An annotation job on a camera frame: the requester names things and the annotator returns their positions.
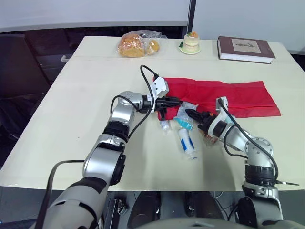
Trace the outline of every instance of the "toothpaste tube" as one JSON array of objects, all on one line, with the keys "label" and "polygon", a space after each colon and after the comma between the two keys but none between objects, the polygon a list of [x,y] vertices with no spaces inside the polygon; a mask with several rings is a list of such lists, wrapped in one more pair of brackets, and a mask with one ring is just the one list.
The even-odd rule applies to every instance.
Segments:
[{"label": "toothpaste tube", "polygon": [[191,141],[191,138],[189,136],[187,129],[184,129],[184,128],[180,129],[178,131],[178,135],[180,137],[181,145],[183,147],[184,152],[191,155],[195,151],[195,148]]}]

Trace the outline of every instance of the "brown book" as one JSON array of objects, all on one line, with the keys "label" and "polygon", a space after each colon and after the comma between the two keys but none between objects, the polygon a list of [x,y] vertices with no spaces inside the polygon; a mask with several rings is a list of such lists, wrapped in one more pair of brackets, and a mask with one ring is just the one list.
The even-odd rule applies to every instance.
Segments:
[{"label": "brown book", "polygon": [[263,40],[220,36],[217,48],[220,60],[271,63],[275,59],[268,42]]}]

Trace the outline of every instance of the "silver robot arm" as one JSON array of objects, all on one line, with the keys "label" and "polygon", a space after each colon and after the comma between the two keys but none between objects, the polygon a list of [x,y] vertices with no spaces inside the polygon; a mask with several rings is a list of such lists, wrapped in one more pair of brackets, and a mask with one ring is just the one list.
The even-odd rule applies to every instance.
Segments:
[{"label": "silver robot arm", "polygon": [[187,110],[187,113],[200,123],[198,128],[206,134],[217,137],[227,146],[245,153],[241,156],[247,158],[243,183],[246,197],[242,198],[237,206],[239,222],[255,228],[275,224],[283,220],[283,214],[278,189],[275,187],[275,184],[282,182],[276,180],[277,175],[274,173],[274,170],[277,170],[276,163],[273,158],[273,161],[271,160],[274,149],[268,140],[252,136],[243,130],[246,137],[236,125],[227,123],[227,107],[226,97],[221,97],[221,100],[216,100],[218,112],[216,117],[210,112],[199,113]]},{"label": "silver robot arm", "polygon": [[[155,106],[180,104],[162,98],[168,92],[166,81],[158,77],[151,85]],[[44,229],[93,229],[100,219],[109,185],[117,184],[122,176],[126,156],[123,154],[128,142],[130,126],[136,111],[147,113],[151,108],[151,95],[134,92],[120,94],[129,99],[136,108],[123,98],[111,113],[104,132],[98,137],[83,165],[83,179],[70,185],[50,205],[43,222]]]}]

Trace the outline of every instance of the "small cake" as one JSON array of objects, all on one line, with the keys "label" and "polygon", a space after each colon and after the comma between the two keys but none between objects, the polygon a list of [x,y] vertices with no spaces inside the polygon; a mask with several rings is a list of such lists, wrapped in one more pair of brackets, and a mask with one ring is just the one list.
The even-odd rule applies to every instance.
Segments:
[{"label": "small cake", "polygon": [[159,46],[158,42],[155,40],[151,40],[147,45],[146,54],[152,55],[155,52],[157,52],[159,49],[160,49],[160,46]]},{"label": "small cake", "polygon": [[196,32],[190,32],[184,36],[182,49],[185,52],[197,52],[199,50],[199,36]]}]

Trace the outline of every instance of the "black cable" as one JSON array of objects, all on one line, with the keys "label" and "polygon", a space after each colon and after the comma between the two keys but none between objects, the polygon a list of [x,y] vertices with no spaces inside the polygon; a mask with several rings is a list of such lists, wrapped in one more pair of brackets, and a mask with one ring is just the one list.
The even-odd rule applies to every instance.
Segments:
[{"label": "black cable", "polygon": [[220,206],[220,208],[224,211],[224,213],[225,213],[225,215],[227,216],[227,219],[228,219],[228,214],[226,213],[225,209],[221,206],[221,204],[219,203],[219,201],[217,199],[215,199],[215,200],[218,203],[218,205]]},{"label": "black cable", "polygon": [[238,207],[238,204],[236,204],[236,205],[234,206],[234,208],[232,209],[232,211],[230,212],[229,217],[228,217],[228,221],[230,221],[231,216],[232,216],[233,213],[236,211],[237,207]]},{"label": "black cable", "polygon": [[155,73],[153,70],[151,70],[149,67],[147,67],[147,66],[145,66],[145,65],[143,65],[143,64],[140,66],[141,74],[142,74],[142,76],[143,76],[143,78],[144,78],[144,80],[145,80],[145,82],[146,82],[146,85],[147,85],[147,87],[148,87],[148,90],[149,90],[149,92],[150,92],[150,94],[151,94],[152,104],[151,104],[151,107],[149,108],[147,114],[144,116],[144,118],[143,118],[143,119],[135,126],[135,128],[130,132],[128,138],[130,138],[130,137],[132,136],[132,134],[135,132],[135,130],[136,130],[136,129],[145,121],[145,119],[149,116],[149,114],[151,113],[151,111],[152,111],[152,109],[153,109],[153,105],[154,105],[153,92],[152,92],[152,89],[151,89],[151,87],[150,87],[150,85],[149,85],[149,83],[148,83],[148,81],[147,81],[147,78],[146,78],[144,72],[143,72],[143,68],[146,68],[148,71],[150,71],[150,72],[155,76],[155,78],[158,77],[158,74]]},{"label": "black cable", "polygon": [[228,110],[224,107],[224,103],[223,100],[221,98],[218,99],[218,102],[220,104],[220,106],[223,108],[223,110],[226,112],[226,114],[229,116],[229,118],[232,120],[232,122],[236,125],[236,127],[239,129],[239,131],[258,149],[260,149],[261,151],[263,151],[267,157],[270,158],[270,160],[272,161],[273,165],[274,165],[274,169],[275,169],[275,180],[277,180],[278,178],[278,167],[277,167],[277,163],[275,162],[274,158],[264,149],[262,148],[259,144],[257,144],[252,138],[250,138],[245,132],[244,130],[240,127],[240,125],[235,121],[235,119],[232,117],[232,115],[228,112]]},{"label": "black cable", "polygon": [[53,179],[54,179],[56,169],[61,164],[66,164],[66,163],[84,163],[84,161],[80,161],[80,160],[61,161],[61,162],[58,162],[56,165],[54,165],[54,167],[53,167],[53,169],[52,169],[52,171],[49,175],[46,192],[44,194],[42,204],[41,204],[41,207],[39,209],[35,229],[42,229],[42,227],[43,227],[44,218],[46,217],[47,209],[48,209],[48,206],[49,206],[49,200],[50,200],[51,193],[52,193],[52,184],[53,184]]},{"label": "black cable", "polygon": [[124,97],[124,96],[122,96],[122,95],[116,95],[116,96],[112,99],[112,102],[111,102],[110,114],[112,113],[113,103],[114,103],[114,101],[115,101],[116,98],[121,98],[121,99],[126,100],[127,102],[129,102],[129,103],[136,109],[136,111],[139,111],[138,107],[137,107],[132,101],[130,101],[129,99],[127,99],[126,97]]},{"label": "black cable", "polygon": [[229,133],[231,132],[231,130],[233,130],[233,128],[234,128],[235,126],[236,126],[235,124],[234,124],[233,126],[231,126],[231,127],[228,129],[227,133],[225,133],[225,135],[224,135],[224,149],[225,149],[225,151],[227,152],[227,154],[230,155],[230,156],[240,156],[240,157],[243,157],[243,158],[248,159],[247,156],[244,156],[244,155],[241,155],[241,154],[231,154],[230,151],[228,150],[226,140],[227,140],[227,137],[228,137]]}]

